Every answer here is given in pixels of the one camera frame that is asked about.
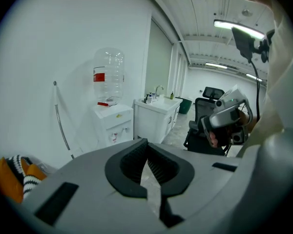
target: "green trash bin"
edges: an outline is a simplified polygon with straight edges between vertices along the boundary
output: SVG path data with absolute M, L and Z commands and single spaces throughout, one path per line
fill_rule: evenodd
M 182 99 L 182 102 L 180 103 L 179 113 L 186 115 L 190 110 L 190 107 L 192 105 L 192 101 L 188 100 L 188 99 L 183 99 L 180 97 L 176 97 L 176 98 Z

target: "striped fabric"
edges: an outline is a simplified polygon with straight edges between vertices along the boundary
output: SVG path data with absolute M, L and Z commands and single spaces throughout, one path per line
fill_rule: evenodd
M 25 199 L 41 180 L 33 175 L 26 175 L 21 164 L 21 159 L 24 159 L 27 165 L 33 164 L 30 158 L 21 155 L 10 157 L 6 161 L 15 177 L 23 185 L 23 199 Z
M 23 189 L 23 199 L 25 199 L 29 193 L 41 182 L 40 179 L 33 175 L 27 175 L 24 178 L 24 189 Z

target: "black slot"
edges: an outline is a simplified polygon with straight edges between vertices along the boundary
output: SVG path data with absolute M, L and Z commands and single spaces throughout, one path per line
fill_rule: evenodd
M 146 188 L 140 186 L 143 167 L 147 161 L 147 139 L 114 154 L 105 164 L 109 183 L 127 197 L 147 198 Z
M 173 214 L 166 197 L 162 196 L 160 207 L 160 220 L 168 227 L 172 227 L 184 221 L 179 215 Z
M 237 166 L 227 165 L 219 162 L 214 163 L 212 167 L 216 167 L 230 172 L 235 172 L 235 169 L 237 169 Z
M 63 183 L 59 189 L 40 207 L 35 216 L 43 222 L 53 225 L 68 205 L 79 186 Z

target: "red label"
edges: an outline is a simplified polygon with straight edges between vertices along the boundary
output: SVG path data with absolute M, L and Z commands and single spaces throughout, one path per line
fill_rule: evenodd
M 104 73 L 97 73 L 93 75 L 93 81 L 98 82 L 98 81 L 105 81 L 105 74 Z
M 108 107 L 108 104 L 103 102 L 98 102 L 98 105 Z

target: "fluorescent light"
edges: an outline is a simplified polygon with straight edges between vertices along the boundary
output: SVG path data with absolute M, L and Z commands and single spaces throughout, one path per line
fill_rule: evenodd
M 214 64 L 214 63 L 205 63 L 205 66 L 211 66 L 211 67 L 216 67 L 216 68 L 227 68 L 226 66 L 223 65 L 218 65 L 218 64 Z
M 246 76 L 248 76 L 248 77 L 251 77 L 251 78 L 253 78 L 253 79 L 256 79 L 256 77 L 255 76 L 252 76 L 252 75 L 250 75 L 250 74 L 246 74 Z
M 230 21 L 214 20 L 214 26 L 223 29 L 232 29 L 234 27 L 260 40 L 262 40 L 265 37 L 265 34 L 258 30 Z

